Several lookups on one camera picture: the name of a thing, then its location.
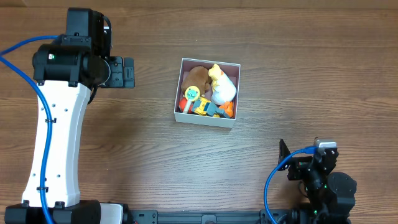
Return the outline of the red silver toy ball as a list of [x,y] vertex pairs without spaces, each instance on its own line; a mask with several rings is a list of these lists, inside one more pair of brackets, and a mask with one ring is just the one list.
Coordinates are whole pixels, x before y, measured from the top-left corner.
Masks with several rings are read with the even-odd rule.
[[[188,100],[186,98],[181,98],[181,100],[179,101],[178,108],[179,108],[181,113],[184,112],[184,109],[186,107],[187,101]],[[190,107],[189,107],[189,109],[187,111],[188,114],[192,114],[192,107],[193,107],[193,103],[191,103],[191,105],[190,105]]]

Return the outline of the yellow wooden rattle drum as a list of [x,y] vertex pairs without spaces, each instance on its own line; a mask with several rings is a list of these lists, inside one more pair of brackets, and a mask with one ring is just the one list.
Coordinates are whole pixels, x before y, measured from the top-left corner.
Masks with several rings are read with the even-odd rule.
[[199,99],[200,97],[200,90],[196,86],[190,86],[186,89],[185,94],[184,94],[185,99],[187,100],[185,107],[183,109],[183,113],[188,113],[190,106],[194,101]]

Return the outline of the brown plush toy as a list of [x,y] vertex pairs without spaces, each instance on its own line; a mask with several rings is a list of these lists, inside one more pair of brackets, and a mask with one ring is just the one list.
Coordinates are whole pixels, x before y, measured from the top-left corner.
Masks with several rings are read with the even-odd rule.
[[211,88],[212,79],[208,75],[209,70],[202,66],[196,66],[189,71],[181,85],[182,93],[190,86],[195,86],[200,91],[200,96],[204,96]]

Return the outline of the white yellow plush duck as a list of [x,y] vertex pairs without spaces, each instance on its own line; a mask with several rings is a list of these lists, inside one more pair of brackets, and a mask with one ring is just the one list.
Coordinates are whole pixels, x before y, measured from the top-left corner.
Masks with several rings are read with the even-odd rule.
[[232,118],[233,100],[237,94],[236,86],[218,64],[214,64],[209,69],[208,75],[212,79],[211,101],[221,106],[221,109],[225,110],[226,114]]

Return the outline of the yellow blue toy excavator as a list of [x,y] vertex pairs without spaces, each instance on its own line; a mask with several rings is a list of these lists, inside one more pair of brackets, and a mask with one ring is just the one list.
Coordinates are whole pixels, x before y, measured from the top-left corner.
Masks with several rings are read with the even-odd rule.
[[218,106],[210,100],[201,97],[194,102],[191,112],[201,116],[232,118],[233,103],[231,101],[227,101],[225,104]]

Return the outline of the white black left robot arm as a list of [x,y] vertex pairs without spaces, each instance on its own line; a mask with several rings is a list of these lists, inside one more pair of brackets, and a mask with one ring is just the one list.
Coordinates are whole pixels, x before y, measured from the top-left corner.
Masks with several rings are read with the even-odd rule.
[[123,203],[83,200],[78,184],[81,128],[99,88],[134,88],[132,58],[113,57],[110,20],[70,8],[64,34],[46,35],[32,58],[28,84],[38,96],[34,158],[19,204],[6,223],[132,223]]

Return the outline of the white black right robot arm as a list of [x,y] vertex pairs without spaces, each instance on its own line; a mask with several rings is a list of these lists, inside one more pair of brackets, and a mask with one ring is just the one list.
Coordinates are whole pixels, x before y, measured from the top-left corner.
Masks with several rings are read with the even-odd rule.
[[355,206],[357,182],[348,174],[335,172],[339,156],[334,140],[314,140],[313,156],[293,157],[279,170],[289,180],[299,181],[299,190],[308,198],[289,210],[281,223],[350,224],[349,213]]

